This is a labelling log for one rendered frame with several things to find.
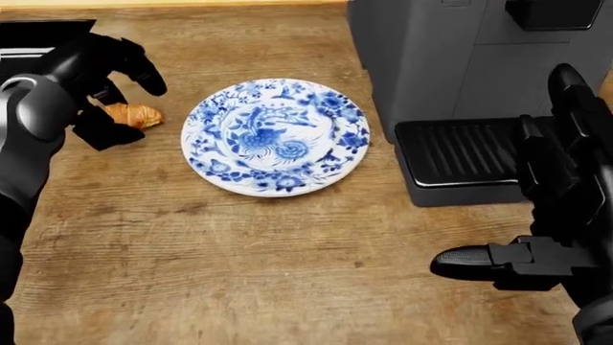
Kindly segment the grey coffee machine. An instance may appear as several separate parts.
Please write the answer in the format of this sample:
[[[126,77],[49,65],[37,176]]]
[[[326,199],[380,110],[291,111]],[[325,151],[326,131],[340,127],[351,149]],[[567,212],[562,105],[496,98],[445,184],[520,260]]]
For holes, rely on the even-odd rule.
[[[386,139],[420,207],[516,203],[517,184],[422,189],[400,162],[411,121],[550,117],[567,63],[599,91],[613,65],[613,0],[351,0],[352,41]]]

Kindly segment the blue white floral plate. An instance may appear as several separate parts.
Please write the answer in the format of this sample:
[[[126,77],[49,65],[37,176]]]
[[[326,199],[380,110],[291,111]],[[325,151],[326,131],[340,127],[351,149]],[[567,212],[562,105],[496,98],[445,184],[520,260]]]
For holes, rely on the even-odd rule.
[[[363,160],[371,131],[349,97],[306,80],[250,80],[211,94],[181,130],[189,166],[209,183],[254,197],[325,189]]]

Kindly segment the black drip tray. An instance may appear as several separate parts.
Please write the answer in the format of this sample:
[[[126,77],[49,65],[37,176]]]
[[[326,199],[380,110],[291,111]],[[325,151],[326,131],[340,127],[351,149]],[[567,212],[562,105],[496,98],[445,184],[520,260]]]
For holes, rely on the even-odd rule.
[[[422,189],[515,185],[518,125],[516,118],[399,123],[400,162]]]

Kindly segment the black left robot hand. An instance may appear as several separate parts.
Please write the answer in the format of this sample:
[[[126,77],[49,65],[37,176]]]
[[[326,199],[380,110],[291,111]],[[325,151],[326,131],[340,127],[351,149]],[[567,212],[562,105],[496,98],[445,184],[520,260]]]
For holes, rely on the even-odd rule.
[[[116,123],[89,98],[103,105],[126,104],[124,95],[108,76],[125,74],[149,94],[160,97],[166,83],[148,59],[145,49],[129,39],[84,34],[45,54],[36,73],[60,85],[76,102],[80,114],[73,120],[73,132],[95,150],[102,151],[145,138],[138,128]]]

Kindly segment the golden brown croissant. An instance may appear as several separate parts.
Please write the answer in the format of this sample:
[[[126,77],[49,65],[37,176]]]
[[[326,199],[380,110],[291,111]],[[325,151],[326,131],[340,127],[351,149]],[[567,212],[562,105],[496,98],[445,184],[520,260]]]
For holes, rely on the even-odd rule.
[[[165,122],[161,111],[143,104],[115,103],[106,105],[104,111],[115,123],[137,129],[159,126]]]

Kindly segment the black appliance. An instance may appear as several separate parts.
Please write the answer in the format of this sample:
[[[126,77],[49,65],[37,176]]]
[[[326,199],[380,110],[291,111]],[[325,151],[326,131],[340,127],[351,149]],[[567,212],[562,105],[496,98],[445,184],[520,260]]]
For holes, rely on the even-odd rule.
[[[59,45],[88,33],[96,19],[0,21],[0,84],[29,71]]]

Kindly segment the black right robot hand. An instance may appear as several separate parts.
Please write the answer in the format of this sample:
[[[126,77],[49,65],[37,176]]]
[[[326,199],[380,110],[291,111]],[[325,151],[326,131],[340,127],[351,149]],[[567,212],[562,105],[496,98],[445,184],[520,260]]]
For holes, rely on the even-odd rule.
[[[502,290],[564,287],[584,308],[613,295],[613,112],[572,65],[547,85],[551,116],[518,117],[511,134],[530,235],[445,250],[430,269]]]

